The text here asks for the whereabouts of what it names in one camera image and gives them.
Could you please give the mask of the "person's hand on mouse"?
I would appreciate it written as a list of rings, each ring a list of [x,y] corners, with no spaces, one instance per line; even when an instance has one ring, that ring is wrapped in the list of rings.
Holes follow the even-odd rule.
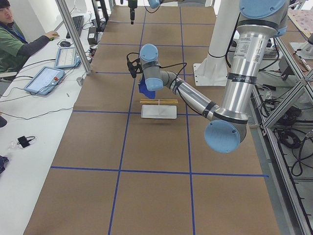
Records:
[[[45,36],[46,36],[48,39],[50,39],[50,40],[54,40],[54,39],[60,37],[60,35],[58,34],[57,31],[50,31],[50,32],[47,32],[47,33],[45,34]]]

